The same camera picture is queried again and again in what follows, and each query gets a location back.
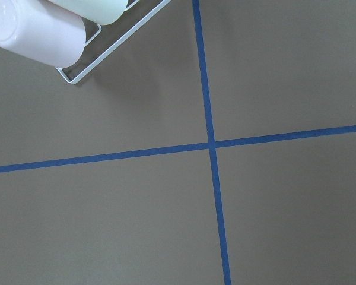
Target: cup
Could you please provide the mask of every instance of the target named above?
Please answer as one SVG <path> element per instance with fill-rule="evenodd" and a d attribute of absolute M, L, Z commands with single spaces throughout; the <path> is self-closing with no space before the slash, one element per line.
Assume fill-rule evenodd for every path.
<path fill-rule="evenodd" d="M 115 22 L 124 13 L 128 0 L 49 0 L 66 10 L 100 25 Z"/>
<path fill-rule="evenodd" d="M 47 0 L 0 0 L 0 47 L 53 67 L 65 68 L 85 47 L 80 16 Z"/>

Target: gray surface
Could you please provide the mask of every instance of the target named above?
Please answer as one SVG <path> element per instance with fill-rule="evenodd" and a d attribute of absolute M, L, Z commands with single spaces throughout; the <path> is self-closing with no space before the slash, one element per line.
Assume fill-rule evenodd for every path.
<path fill-rule="evenodd" d="M 190 0 L 168 4 L 79 86 L 0 49 L 0 165 L 204 141 Z"/>
<path fill-rule="evenodd" d="M 233 285 L 356 285 L 356 134 L 218 158 Z"/>
<path fill-rule="evenodd" d="M 0 174 L 0 285 L 222 282 L 207 151 Z"/>
<path fill-rule="evenodd" d="M 356 1 L 205 0 L 201 13 L 218 140 L 356 124 Z"/>

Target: cup rack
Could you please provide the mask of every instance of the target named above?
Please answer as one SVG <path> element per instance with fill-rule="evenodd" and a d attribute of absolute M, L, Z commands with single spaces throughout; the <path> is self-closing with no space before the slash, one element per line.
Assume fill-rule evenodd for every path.
<path fill-rule="evenodd" d="M 78 83 L 170 1 L 133 0 L 120 19 L 107 26 L 85 20 L 88 39 L 81 58 L 73 66 L 57 68 L 58 72 L 67 83 Z"/>

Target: mug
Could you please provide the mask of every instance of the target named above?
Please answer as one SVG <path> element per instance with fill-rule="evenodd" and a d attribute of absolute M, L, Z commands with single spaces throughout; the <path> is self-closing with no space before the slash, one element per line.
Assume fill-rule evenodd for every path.
<path fill-rule="evenodd" d="M 115 22 L 124 13 L 128 0 L 49 0 L 66 10 L 100 25 Z"/>
<path fill-rule="evenodd" d="M 83 19 L 47 0 L 0 0 L 0 47 L 53 67 L 76 63 L 85 47 Z"/>

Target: blue tape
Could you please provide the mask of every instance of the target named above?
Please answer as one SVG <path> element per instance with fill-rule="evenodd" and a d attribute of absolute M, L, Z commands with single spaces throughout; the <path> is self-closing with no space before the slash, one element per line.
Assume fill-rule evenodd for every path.
<path fill-rule="evenodd" d="M 211 112 L 211 100 L 209 96 L 208 75 L 206 67 L 206 57 L 202 32 L 201 11 L 199 7 L 199 0 L 193 0 L 193 12 L 195 22 L 196 43 L 198 47 L 199 68 L 201 70 L 201 83 L 203 92 L 203 101 L 205 109 L 208 149 L 211 161 L 212 183 L 214 187 L 215 208 L 218 222 L 218 233 L 220 241 L 221 261 L 223 267 L 224 284 L 231 285 L 230 265 L 228 260 L 227 238 L 225 236 L 223 204 L 221 201 L 221 188 L 219 180 L 219 169 L 216 154 L 214 125 Z"/>
<path fill-rule="evenodd" d="M 91 163 L 91 162 L 99 162 L 99 161 L 103 162 L 106 160 L 128 159 L 132 157 L 155 156 L 159 154 L 168 154 L 168 153 L 181 153 L 184 151 L 195 151 L 195 150 L 206 150 L 206 149 L 208 149 L 208 143 L 203 142 L 199 144 L 186 144 L 186 145 L 177 145 L 172 147 L 151 148 L 147 150 L 124 151 L 121 153 L 99 154 L 96 156 L 83 156 L 83 157 L 74 157 L 69 159 L 46 160 L 41 162 L 39 161 L 39 162 L 0 166 L 0 173 L 71 165 L 71 164 Z"/>
<path fill-rule="evenodd" d="M 237 145 L 261 144 L 261 143 L 265 143 L 265 142 L 269 143 L 273 141 L 297 140 L 300 138 L 313 138 L 313 137 L 322 137 L 326 135 L 349 134 L 352 132 L 356 132 L 356 125 L 341 126 L 338 128 L 328 128 L 328 129 L 315 129 L 312 131 L 289 132 L 286 134 L 263 135 L 260 137 L 251 137 L 251 138 L 238 138 L 235 140 L 217 141 L 216 147 L 234 147 Z"/>

